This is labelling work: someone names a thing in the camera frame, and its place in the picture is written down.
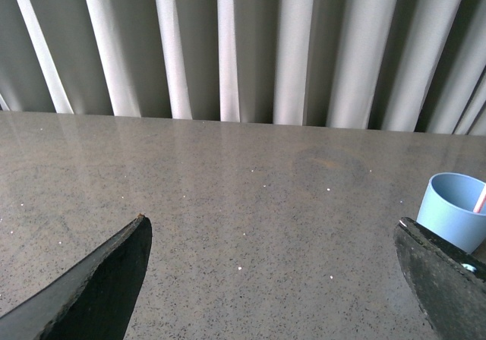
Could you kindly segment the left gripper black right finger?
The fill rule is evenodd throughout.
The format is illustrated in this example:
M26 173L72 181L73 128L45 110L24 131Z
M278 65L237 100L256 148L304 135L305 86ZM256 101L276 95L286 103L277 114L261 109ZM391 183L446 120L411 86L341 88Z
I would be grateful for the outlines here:
M441 339L485 338L485 263L409 217L393 239L402 273Z

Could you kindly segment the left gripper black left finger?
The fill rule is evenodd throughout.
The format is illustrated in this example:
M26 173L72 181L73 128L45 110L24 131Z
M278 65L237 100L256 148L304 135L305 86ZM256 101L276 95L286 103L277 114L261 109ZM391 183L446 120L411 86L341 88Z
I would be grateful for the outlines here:
M122 339L152 244L139 215L43 290L1 318L3 339Z

